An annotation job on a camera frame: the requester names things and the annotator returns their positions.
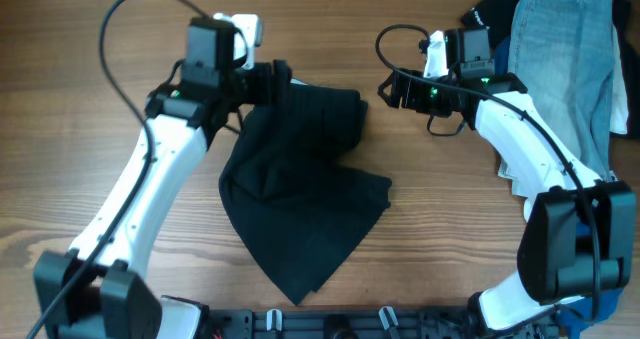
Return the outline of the black shorts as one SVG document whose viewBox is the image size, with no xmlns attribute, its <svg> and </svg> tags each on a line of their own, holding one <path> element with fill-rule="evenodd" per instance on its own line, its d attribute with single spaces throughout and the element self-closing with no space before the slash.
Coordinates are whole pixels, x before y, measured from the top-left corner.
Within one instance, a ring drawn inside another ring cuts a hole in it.
<svg viewBox="0 0 640 339">
<path fill-rule="evenodd" d="M 363 134 L 353 89 L 293 84 L 244 120 L 219 178 L 237 235 L 294 305 L 318 291 L 390 208 L 392 181 L 340 164 Z"/>
</svg>

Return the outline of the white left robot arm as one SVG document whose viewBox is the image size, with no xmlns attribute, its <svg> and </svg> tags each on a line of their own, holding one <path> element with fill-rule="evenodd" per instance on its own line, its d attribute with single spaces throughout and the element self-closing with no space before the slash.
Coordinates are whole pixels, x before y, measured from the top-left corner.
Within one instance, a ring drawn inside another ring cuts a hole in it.
<svg viewBox="0 0 640 339">
<path fill-rule="evenodd" d="M 287 84 L 282 61 L 259 63 L 254 14 L 195 17 L 187 50 L 146 100 L 136 147 L 106 201 L 65 253 L 34 268 L 50 338 L 207 338 L 205 304 L 158 296 L 146 282 L 151 252 L 177 194 L 216 133 L 244 104 L 271 104 Z"/>
</svg>

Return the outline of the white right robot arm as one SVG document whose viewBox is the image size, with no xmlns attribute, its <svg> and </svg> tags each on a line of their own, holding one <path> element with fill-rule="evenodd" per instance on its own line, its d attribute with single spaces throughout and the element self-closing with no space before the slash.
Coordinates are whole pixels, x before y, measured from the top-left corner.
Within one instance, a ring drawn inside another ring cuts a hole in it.
<svg viewBox="0 0 640 339">
<path fill-rule="evenodd" d="M 419 48 L 439 71 L 392 67 L 379 96 L 430 118 L 459 113 L 507 163 L 525 200 L 516 271 L 469 299 L 461 334 L 523 334 L 543 318 L 574 313 L 582 300 L 591 303 L 586 320 L 595 321 L 602 296 L 630 281 L 633 191 L 585 166 L 544 122 L 520 79 L 496 73 L 486 27 L 428 34 Z"/>
</svg>

